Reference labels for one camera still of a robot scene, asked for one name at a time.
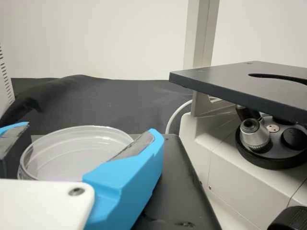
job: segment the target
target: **vent grille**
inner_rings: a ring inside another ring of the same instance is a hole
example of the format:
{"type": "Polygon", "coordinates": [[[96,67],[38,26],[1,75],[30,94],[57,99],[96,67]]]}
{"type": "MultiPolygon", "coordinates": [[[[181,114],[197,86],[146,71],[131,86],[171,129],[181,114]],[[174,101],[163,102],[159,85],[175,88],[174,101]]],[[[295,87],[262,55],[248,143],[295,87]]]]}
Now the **vent grille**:
{"type": "Polygon", "coordinates": [[[5,68],[1,45],[0,45],[0,73],[3,76],[4,88],[5,88],[7,97],[9,99],[9,104],[12,104],[14,102],[14,94],[12,92],[12,87],[10,87],[11,81],[9,80],[9,76],[5,68]]]}

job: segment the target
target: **black cloth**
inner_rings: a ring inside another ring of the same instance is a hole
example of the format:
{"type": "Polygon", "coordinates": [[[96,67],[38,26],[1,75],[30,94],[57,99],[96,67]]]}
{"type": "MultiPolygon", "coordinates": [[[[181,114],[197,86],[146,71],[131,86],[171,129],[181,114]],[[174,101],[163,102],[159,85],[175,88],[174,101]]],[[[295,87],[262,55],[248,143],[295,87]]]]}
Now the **black cloth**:
{"type": "MultiPolygon", "coordinates": [[[[14,119],[18,117],[14,111],[21,111],[19,120],[30,122],[31,135],[78,125],[107,125],[130,134],[153,127],[163,133],[171,114],[192,98],[191,90],[166,80],[106,80],[78,75],[39,83],[13,79],[12,83],[17,97],[4,117],[14,119]]],[[[165,135],[162,175],[133,229],[221,229],[176,135],[165,135]]]]}
{"type": "MultiPolygon", "coordinates": [[[[22,114],[17,121],[29,121],[32,135],[79,125],[111,126],[130,134],[153,127],[164,133],[172,113],[192,98],[191,90],[167,80],[109,80],[74,75],[44,81],[12,79],[12,84],[16,101],[3,115],[0,126],[12,123],[22,114]]],[[[174,121],[174,133],[178,133],[179,121],[180,116],[174,121]]]]}

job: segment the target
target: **clear petri dish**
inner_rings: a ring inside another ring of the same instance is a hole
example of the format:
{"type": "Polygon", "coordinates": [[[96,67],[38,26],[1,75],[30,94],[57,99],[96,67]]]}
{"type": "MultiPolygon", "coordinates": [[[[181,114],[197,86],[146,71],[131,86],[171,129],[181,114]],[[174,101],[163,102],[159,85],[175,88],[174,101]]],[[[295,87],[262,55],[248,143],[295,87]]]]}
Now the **clear petri dish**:
{"type": "Polygon", "coordinates": [[[83,174],[114,157],[133,139],[106,126],[76,126],[47,134],[22,154],[18,179],[81,181],[83,174]]]}

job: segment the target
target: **white microscope base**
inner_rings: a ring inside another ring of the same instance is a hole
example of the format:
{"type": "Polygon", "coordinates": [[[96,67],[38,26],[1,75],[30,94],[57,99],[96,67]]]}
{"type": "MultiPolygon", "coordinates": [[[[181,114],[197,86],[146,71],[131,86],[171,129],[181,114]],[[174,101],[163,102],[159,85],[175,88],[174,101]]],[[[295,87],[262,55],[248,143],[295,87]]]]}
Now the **white microscope base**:
{"type": "Polygon", "coordinates": [[[307,205],[307,164],[274,171],[249,163],[235,146],[239,123],[235,111],[202,118],[188,113],[179,136],[222,228],[265,230],[287,206],[307,205]]]}

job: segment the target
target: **white device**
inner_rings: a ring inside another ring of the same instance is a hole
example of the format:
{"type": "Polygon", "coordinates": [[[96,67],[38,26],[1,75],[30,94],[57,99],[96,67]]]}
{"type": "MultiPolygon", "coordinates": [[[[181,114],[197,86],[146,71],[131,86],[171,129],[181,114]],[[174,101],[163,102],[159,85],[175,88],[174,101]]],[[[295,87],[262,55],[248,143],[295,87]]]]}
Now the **white device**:
{"type": "Polygon", "coordinates": [[[1,229],[81,230],[94,204],[86,183],[1,179],[1,229]]]}
{"type": "Polygon", "coordinates": [[[179,136],[222,229],[266,230],[285,208],[307,206],[307,163],[267,170],[248,162],[235,144],[234,104],[197,94],[179,136]]]}
{"type": "Polygon", "coordinates": [[[5,67],[2,47],[0,45],[0,117],[6,109],[14,102],[14,92],[11,78],[5,67]]]}

